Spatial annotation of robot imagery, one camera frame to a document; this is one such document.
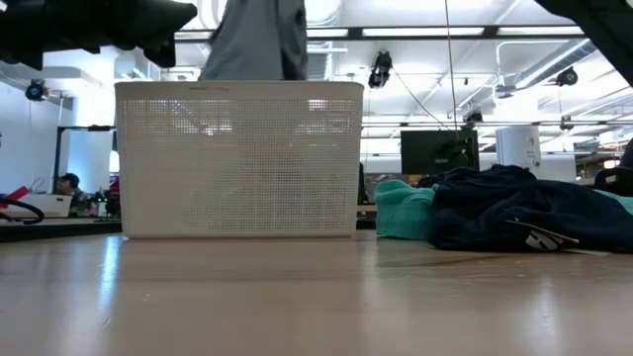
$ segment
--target perforated basket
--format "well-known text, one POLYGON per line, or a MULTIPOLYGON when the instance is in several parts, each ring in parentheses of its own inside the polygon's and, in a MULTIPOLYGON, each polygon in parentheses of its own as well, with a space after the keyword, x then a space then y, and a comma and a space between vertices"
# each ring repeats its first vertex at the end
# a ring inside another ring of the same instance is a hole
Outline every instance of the perforated basket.
POLYGON ((363 87, 119 83, 124 234, 351 235, 363 87))

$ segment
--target dark blue jacket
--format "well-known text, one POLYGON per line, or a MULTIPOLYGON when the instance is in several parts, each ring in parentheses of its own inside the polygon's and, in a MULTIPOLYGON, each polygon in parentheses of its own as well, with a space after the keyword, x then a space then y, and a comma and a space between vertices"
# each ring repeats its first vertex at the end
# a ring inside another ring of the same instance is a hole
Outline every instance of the dark blue jacket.
POLYGON ((566 247, 633 252, 633 216, 616 200, 589 188, 537 180, 516 166, 469 168, 423 179, 419 187, 438 184, 433 201, 440 249, 529 251, 529 223, 577 239, 566 247))

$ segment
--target office desk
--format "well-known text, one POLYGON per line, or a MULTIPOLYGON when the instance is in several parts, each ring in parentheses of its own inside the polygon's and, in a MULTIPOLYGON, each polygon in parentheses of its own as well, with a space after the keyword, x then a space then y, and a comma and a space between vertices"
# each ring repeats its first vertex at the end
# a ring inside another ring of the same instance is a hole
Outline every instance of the office desk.
POLYGON ((120 233, 121 222, 96 222, 92 219, 46 219, 35 225, 0 222, 0 242, 89 234, 120 233))
POLYGON ((633 259, 355 239, 75 237, 0 249, 2 355, 596 355, 633 259))

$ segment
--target office chair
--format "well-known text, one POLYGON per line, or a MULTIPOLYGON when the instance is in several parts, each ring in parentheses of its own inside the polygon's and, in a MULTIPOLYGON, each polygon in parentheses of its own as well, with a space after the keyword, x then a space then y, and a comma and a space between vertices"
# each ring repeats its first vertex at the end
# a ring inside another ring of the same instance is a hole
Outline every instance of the office chair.
POLYGON ((593 183, 595 189, 622 197, 633 197, 633 139, 627 143, 620 165, 597 172, 593 183), (609 177, 615 177, 615 181, 607 182, 609 177))

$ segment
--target computer monitor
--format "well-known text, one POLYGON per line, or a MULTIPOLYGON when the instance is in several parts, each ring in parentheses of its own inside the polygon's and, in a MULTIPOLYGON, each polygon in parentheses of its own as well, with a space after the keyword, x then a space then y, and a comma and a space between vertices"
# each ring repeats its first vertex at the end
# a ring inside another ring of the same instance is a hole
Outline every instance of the computer monitor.
POLYGON ((477 138, 477 131, 473 130, 404 131, 401 133, 403 174, 432 175, 457 167, 479 170, 477 138))

